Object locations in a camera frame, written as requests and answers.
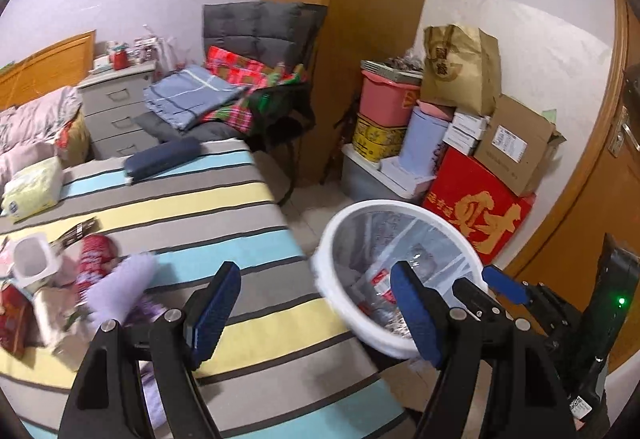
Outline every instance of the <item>nightstand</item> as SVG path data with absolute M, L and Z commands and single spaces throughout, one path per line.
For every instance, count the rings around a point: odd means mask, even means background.
M 133 122 L 147 111 L 143 90 L 153 83 L 155 70 L 155 62 L 146 62 L 108 70 L 78 83 L 96 159 L 131 155 L 158 144 Z

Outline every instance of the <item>chair backrest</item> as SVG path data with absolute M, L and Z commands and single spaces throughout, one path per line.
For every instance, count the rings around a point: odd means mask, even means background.
M 305 3 L 236 2 L 203 6 L 205 54 L 216 46 L 287 70 L 311 63 L 326 6 Z

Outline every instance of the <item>brown paper bag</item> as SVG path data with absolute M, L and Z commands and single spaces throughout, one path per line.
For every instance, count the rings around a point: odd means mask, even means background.
M 424 49 L 422 101 L 493 114 L 502 83 L 496 38 L 477 27 L 427 27 Z

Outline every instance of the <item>blue stripe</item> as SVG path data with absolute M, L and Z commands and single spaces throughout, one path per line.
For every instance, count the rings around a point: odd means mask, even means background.
M 232 152 L 228 154 L 212 154 L 198 157 L 195 161 L 183 164 L 171 170 L 166 170 L 156 174 L 155 178 L 171 177 L 172 175 L 184 174 L 188 172 L 199 172 L 212 168 L 222 168 L 223 166 L 252 164 L 254 161 L 249 152 Z M 127 183 L 127 176 L 124 170 L 116 170 L 95 177 L 78 179 L 66 184 L 62 188 L 60 199 L 68 199 L 91 192 L 113 188 L 114 186 L 124 186 Z
M 22 424 L 27 429 L 27 432 L 29 432 L 34 437 L 34 439 L 56 439 L 56 437 L 58 437 L 57 434 L 53 434 L 47 430 L 43 430 L 42 428 L 34 426 L 33 424 L 25 423 L 24 421 L 22 421 Z
M 246 269 L 302 255 L 302 250 L 289 229 L 168 251 L 158 254 L 158 272 L 149 287 L 207 278 L 215 275 L 225 260 L 232 260 L 240 269 Z
M 386 383 L 379 379 L 315 412 L 269 428 L 237 435 L 234 439 L 362 439 L 402 412 Z

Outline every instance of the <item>folded blue cloth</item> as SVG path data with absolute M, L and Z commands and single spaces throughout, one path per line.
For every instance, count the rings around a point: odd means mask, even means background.
M 189 65 L 146 88 L 145 104 L 176 130 L 189 130 L 204 114 L 236 99 L 247 88 Z

